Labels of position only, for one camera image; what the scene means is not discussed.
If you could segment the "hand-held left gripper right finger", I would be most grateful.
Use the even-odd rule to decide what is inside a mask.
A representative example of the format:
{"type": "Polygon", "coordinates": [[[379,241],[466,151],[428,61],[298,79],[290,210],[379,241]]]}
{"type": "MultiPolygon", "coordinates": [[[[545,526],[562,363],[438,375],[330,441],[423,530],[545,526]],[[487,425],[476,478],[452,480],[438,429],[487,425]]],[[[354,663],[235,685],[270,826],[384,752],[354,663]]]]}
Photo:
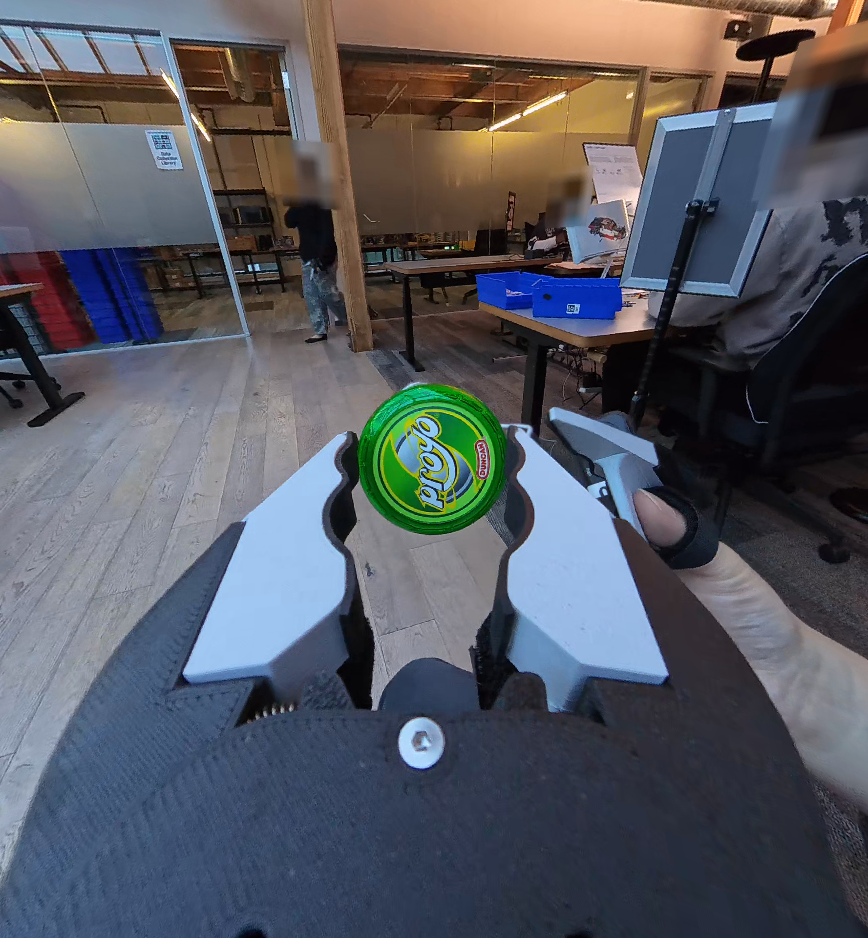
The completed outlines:
{"type": "Polygon", "coordinates": [[[480,707],[514,673],[574,712],[591,679],[662,686],[669,674],[615,519],[526,425],[506,428],[506,525],[494,605],[476,637],[480,707]]]}

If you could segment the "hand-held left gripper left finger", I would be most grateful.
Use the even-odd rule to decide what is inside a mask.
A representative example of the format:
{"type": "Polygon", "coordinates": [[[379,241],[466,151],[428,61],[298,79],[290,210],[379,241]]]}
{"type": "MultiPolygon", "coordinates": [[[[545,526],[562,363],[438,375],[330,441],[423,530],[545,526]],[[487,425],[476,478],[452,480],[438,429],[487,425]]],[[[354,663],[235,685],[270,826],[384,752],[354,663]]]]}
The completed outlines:
{"type": "Polygon", "coordinates": [[[191,685],[265,678],[298,703],[318,672],[372,706],[374,638],[346,538],[357,521],[358,439],[334,436],[244,519],[183,669],[191,685]]]}

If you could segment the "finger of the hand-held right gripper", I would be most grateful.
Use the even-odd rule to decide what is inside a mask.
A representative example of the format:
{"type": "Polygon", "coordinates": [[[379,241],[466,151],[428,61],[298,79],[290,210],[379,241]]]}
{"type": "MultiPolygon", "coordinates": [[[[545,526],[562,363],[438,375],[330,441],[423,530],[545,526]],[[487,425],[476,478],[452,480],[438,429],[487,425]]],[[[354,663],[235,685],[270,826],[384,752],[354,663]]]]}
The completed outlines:
{"type": "Polygon", "coordinates": [[[635,493],[662,484],[655,445],[630,432],[621,414],[596,419],[554,407],[548,422],[568,449],[590,464],[590,495],[615,518],[637,518],[635,493]]]}

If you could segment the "green yoyo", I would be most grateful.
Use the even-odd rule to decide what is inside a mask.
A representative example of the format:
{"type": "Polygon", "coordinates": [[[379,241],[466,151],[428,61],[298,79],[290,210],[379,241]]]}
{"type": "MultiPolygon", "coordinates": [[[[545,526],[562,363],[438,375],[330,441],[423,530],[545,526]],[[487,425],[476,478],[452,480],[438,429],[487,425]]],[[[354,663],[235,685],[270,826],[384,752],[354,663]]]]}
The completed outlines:
{"type": "Polygon", "coordinates": [[[414,383],[365,424],[360,484],[375,510],[404,530],[454,533],[483,518],[505,485],[506,432],[459,388],[414,383]]]}

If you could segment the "person's right hand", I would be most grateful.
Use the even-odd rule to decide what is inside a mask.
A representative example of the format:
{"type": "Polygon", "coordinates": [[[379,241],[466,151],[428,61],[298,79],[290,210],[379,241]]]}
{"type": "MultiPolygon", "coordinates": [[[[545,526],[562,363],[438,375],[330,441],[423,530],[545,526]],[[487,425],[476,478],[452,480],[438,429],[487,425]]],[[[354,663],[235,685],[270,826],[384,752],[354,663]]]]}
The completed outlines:
{"type": "Polygon", "coordinates": [[[677,576],[750,664],[807,764],[866,737],[855,655],[795,616],[732,549],[677,576]]]}

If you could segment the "wooden top desk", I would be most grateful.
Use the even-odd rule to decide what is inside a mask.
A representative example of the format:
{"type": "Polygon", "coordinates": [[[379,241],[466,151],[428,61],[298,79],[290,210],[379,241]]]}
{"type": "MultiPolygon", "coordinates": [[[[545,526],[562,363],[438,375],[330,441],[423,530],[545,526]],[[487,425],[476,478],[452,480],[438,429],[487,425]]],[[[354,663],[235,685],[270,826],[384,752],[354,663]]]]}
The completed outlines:
{"type": "Polygon", "coordinates": [[[533,310],[502,310],[485,303],[479,310],[506,322],[512,334],[524,339],[528,348],[521,420],[539,437],[544,415],[546,360],[549,350],[560,344],[578,350],[608,347],[614,344],[648,341],[654,335],[654,321],[644,308],[618,311],[609,319],[536,318],[533,310]]]}

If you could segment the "blue plastic bin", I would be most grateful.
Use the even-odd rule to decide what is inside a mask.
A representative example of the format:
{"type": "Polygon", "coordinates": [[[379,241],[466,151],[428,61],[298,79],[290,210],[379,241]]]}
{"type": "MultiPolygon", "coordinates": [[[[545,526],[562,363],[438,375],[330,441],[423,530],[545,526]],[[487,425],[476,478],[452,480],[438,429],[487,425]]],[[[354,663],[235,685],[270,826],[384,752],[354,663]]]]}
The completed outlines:
{"type": "Polygon", "coordinates": [[[534,271],[505,270],[476,275],[479,302],[497,309],[517,311],[530,309],[533,305],[534,289],[546,278],[534,271]]]}

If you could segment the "car print board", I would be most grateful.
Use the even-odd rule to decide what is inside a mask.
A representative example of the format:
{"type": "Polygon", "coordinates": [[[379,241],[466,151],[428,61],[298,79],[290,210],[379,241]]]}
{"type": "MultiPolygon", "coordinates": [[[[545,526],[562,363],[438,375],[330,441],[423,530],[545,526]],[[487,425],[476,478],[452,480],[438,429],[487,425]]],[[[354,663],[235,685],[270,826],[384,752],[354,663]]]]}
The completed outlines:
{"type": "Polygon", "coordinates": [[[585,264],[593,259],[624,252],[630,228],[624,200],[590,205],[580,218],[565,227],[572,261],[585,264]]]}

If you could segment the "long wooden desk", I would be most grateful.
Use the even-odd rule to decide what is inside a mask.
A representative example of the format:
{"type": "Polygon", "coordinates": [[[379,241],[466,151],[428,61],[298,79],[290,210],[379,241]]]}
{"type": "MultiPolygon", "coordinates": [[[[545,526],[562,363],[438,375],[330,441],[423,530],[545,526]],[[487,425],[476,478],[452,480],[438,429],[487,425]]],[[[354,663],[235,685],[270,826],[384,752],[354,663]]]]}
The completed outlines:
{"type": "Polygon", "coordinates": [[[424,366],[415,358],[413,307],[410,291],[410,280],[420,277],[434,277],[438,280],[436,287],[446,274],[463,273],[480,275],[489,272],[504,270],[524,270],[526,268],[545,268],[556,264],[556,259],[525,259],[513,255],[477,255],[473,257],[451,258],[441,260],[420,260],[393,262],[384,265],[387,273],[399,277],[402,282],[404,345],[400,352],[404,361],[415,371],[424,371],[424,366]]]}

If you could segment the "grey sign board stand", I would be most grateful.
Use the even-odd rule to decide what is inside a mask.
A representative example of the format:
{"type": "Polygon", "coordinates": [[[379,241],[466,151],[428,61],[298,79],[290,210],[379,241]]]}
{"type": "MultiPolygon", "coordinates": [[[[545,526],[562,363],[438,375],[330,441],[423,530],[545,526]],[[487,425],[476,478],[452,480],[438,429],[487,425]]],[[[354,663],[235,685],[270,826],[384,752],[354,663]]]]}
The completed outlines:
{"type": "Polygon", "coordinates": [[[756,188],[774,102],[659,119],[620,283],[662,293],[628,412],[637,428],[680,294],[738,298],[771,212],[756,188]]]}

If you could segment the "stack of blue bins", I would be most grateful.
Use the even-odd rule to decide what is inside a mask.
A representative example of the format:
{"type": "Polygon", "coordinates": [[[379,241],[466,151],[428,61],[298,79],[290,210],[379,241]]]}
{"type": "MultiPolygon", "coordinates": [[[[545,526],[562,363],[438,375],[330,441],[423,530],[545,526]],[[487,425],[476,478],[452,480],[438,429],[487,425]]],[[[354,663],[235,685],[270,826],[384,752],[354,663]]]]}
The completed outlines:
{"type": "Polygon", "coordinates": [[[141,264],[145,250],[72,250],[60,257],[101,344],[142,344],[164,334],[141,264]]]}

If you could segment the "black metal shelf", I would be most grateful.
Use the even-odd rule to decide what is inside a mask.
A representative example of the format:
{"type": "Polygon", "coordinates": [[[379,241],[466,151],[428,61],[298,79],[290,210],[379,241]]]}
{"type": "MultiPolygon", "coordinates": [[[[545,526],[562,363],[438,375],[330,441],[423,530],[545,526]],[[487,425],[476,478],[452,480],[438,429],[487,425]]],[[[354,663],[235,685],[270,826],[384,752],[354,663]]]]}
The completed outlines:
{"type": "Polygon", "coordinates": [[[237,279],[250,282],[258,295],[264,286],[285,293],[286,244],[269,194],[264,189],[224,189],[213,190],[213,199],[237,279]]]}

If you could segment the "stack of red bins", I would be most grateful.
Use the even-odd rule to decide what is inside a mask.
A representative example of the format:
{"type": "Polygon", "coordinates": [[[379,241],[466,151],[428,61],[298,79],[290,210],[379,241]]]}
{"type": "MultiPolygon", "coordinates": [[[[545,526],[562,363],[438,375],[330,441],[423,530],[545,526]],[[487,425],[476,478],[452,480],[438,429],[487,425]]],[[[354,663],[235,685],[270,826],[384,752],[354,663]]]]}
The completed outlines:
{"type": "Polygon", "coordinates": [[[0,254],[0,285],[38,283],[29,315],[43,344],[64,353],[96,343],[97,335],[59,252],[0,254]]]}

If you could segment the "desk with black legs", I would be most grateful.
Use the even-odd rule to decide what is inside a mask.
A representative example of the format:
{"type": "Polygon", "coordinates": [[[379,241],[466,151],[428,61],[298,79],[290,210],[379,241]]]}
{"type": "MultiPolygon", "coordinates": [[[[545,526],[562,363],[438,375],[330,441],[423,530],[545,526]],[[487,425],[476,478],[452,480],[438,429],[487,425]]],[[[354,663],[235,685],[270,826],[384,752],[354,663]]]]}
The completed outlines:
{"type": "Polygon", "coordinates": [[[56,416],[81,401],[84,392],[62,393],[61,385],[49,374],[42,363],[29,337],[28,330],[18,321],[13,309],[16,306],[28,306],[33,294],[41,289],[37,283],[0,286],[0,320],[8,326],[12,337],[6,343],[12,346],[6,351],[15,351],[22,360],[25,372],[12,372],[20,377],[29,377],[27,382],[36,384],[46,403],[46,408],[28,421],[29,428],[40,428],[56,416]]]}

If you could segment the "wooden support post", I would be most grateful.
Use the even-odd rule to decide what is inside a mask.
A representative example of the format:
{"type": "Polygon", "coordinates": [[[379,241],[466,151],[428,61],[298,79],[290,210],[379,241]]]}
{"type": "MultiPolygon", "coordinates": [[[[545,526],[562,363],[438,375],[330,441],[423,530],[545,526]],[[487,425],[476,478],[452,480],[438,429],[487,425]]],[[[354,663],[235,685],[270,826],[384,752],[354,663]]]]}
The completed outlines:
{"type": "Polygon", "coordinates": [[[334,228],[352,351],[374,347],[346,135],[341,67],[331,1],[301,2],[318,124],[334,168],[334,228]]]}

